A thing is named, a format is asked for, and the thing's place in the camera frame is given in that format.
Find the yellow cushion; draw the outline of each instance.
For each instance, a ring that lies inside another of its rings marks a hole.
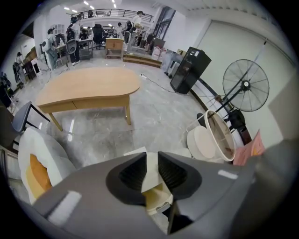
[[[35,198],[40,197],[52,187],[47,169],[37,160],[35,155],[30,155],[30,166],[26,170],[26,178]]]

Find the black refrigerator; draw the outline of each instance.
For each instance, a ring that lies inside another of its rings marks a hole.
[[[190,47],[170,82],[174,91],[187,94],[210,62],[204,51]]]

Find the wooden cabinet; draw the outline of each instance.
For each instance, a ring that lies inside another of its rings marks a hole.
[[[120,38],[107,38],[106,39],[106,58],[107,56],[122,57],[123,39]],[[109,53],[109,51],[119,50],[119,54]]]

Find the tiled floor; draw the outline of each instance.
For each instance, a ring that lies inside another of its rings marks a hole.
[[[127,67],[173,92],[170,80],[160,69],[124,63],[119,59],[105,60],[101,58],[102,55],[102,51],[95,51],[93,59],[69,66],[70,70],[88,67]],[[29,82],[16,94],[19,103],[15,111],[28,101],[35,104],[35,99],[45,84],[65,69],[67,67],[62,66],[52,73],[45,72],[41,77]],[[198,112],[203,111],[202,108],[193,96],[170,93],[150,80],[140,77],[140,89],[130,96],[130,126],[124,118],[123,108],[54,113],[64,129],[63,132],[53,123],[50,131],[50,124],[33,110],[30,111],[28,120],[42,131],[51,133],[78,169],[122,156],[143,146],[148,152],[186,148],[185,128],[196,119]]]

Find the wooden step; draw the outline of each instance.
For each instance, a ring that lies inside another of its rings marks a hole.
[[[142,56],[136,56],[136,55],[124,55],[123,56],[124,62],[130,62],[130,63],[136,63],[136,64],[142,64],[142,65],[149,65],[153,67],[160,68],[162,62],[156,61],[147,57]]]

